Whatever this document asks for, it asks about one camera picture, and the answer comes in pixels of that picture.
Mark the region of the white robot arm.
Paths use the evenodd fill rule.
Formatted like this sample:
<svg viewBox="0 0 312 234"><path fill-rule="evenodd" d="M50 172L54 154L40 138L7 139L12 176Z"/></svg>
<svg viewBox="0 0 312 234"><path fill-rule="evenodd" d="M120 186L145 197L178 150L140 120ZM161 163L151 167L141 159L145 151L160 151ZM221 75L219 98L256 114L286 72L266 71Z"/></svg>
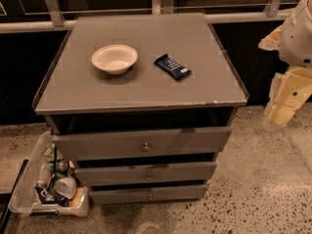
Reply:
<svg viewBox="0 0 312 234"><path fill-rule="evenodd" d="M264 115L273 126L286 126L312 95L312 0L300 0L282 25L263 38L258 47L277 51L288 65L271 82Z"/></svg>

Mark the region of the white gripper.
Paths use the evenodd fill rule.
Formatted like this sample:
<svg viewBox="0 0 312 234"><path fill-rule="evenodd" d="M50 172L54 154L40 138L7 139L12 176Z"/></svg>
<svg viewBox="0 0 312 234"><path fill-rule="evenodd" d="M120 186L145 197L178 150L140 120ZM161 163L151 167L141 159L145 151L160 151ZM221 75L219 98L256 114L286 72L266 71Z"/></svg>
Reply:
<svg viewBox="0 0 312 234"><path fill-rule="evenodd" d="M295 112L312 96L312 15L309 3L300 3L284 21L260 40L264 51L278 51L282 61L293 65L281 76L267 121L286 126Z"/></svg>

